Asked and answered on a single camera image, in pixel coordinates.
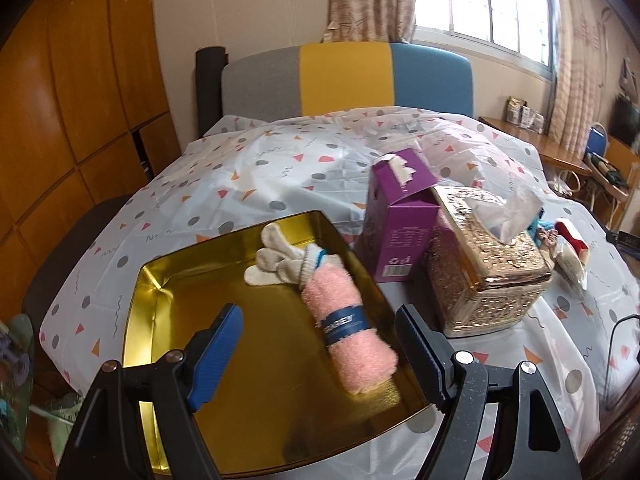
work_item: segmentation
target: white patterned sheet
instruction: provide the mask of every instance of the white patterned sheet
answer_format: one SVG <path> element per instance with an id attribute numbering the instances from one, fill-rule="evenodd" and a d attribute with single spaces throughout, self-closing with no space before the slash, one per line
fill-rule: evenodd
<path id="1" fill-rule="evenodd" d="M 508 196 L 521 180 L 545 201 L 545 218 L 568 216 L 593 250 L 583 293 L 556 278 L 529 315 L 495 334 L 453 340 L 487 364 L 535 362 L 581 458 L 600 431 L 598 413 L 614 320 L 632 314 L 638 286 L 604 232 L 581 205 L 548 189 L 533 146 L 454 114 L 363 108 L 265 124 L 223 118 L 186 154 L 137 192 L 83 255 L 42 324 L 40 341 L 66 380 L 86 392 L 100 364 L 122 358 L 140 267 L 209 237 L 321 209 L 353 242 L 364 219 L 371 161 L 411 146 L 435 174 Z M 610 393 L 619 396 L 638 366 L 635 322 L 616 329 Z M 283 478 L 414 478 L 441 416 L 427 408 L 405 424 Z M 472 471 L 481 472 L 494 430 L 488 409 Z M 472 473 L 468 478 L 480 478 Z"/>

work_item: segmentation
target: metal screw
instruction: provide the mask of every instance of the metal screw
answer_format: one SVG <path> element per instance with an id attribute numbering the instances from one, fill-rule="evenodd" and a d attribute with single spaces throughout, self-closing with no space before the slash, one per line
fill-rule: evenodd
<path id="1" fill-rule="evenodd" d="M 523 361 L 522 364 L 520 365 L 520 368 L 522 368 L 522 371 L 526 374 L 534 374 L 536 373 L 536 365 L 533 364 L 530 361 Z"/>
<path id="2" fill-rule="evenodd" d="M 118 368 L 118 362 L 115 359 L 109 359 L 102 363 L 102 371 L 106 373 L 114 372 Z"/>
<path id="3" fill-rule="evenodd" d="M 455 356 L 456 361 L 458 361 L 459 363 L 463 364 L 463 365 L 468 365 L 471 364 L 474 361 L 474 356 L 473 354 L 469 353 L 469 352 L 456 352 Z"/>
<path id="4" fill-rule="evenodd" d="M 166 353 L 164 358 L 170 363 L 179 363 L 184 359 L 184 353 L 182 350 L 171 350 Z"/>

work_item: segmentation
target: curtain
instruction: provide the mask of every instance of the curtain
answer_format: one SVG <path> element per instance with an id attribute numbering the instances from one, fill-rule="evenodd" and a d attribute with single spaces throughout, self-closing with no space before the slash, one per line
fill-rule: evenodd
<path id="1" fill-rule="evenodd" d="M 558 0 L 558 4 L 556 97 L 549 137 L 581 157 L 602 92 L 600 16 L 591 0 Z"/>
<path id="2" fill-rule="evenodd" d="M 331 0 L 324 41 L 410 41 L 415 0 Z"/>

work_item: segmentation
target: barcode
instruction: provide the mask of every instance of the barcode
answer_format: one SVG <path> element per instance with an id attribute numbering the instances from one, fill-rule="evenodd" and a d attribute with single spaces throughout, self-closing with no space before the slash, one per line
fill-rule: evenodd
<path id="1" fill-rule="evenodd" d="M 411 270 L 411 265 L 387 265 L 382 269 L 382 276 L 406 276 Z"/>

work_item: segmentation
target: purple box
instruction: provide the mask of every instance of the purple box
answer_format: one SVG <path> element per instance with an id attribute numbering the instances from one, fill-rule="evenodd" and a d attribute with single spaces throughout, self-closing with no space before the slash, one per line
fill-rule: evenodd
<path id="1" fill-rule="evenodd" d="M 387 161 L 371 168 L 359 253 L 377 282 L 404 282 L 429 246 L 439 206 L 430 190 L 438 182 L 411 148 L 396 155 L 414 168 L 404 187 Z"/>

